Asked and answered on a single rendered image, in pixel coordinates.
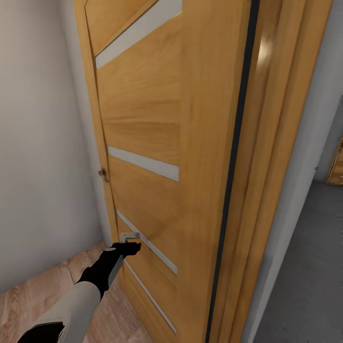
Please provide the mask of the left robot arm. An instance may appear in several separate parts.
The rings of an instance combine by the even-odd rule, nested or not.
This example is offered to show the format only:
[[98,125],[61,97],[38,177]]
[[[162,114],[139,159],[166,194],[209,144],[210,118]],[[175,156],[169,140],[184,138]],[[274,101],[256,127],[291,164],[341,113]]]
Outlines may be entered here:
[[82,343],[104,292],[109,289],[123,259],[136,255],[141,242],[138,232],[121,232],[120,242],[103,250],[100,259],[87,267],[78,282],[44,315],[38,318],[17,343]]

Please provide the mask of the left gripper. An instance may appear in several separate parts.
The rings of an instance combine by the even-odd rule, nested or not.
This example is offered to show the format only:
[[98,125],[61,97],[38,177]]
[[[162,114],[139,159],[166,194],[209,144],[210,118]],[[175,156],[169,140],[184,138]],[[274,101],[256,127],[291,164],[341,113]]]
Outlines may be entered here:
[[136,255],[137,251],[139,251],[141,249],[141,242],[140,243],[136,243],[136,242],[127,242],[127,243],[120,243],[120,242],[116,242],[113,243],[114,247],[117,246],[122,246],[125,249],[126,252],[126,256],[124,257],[124,259],[128,256],[128,255]]

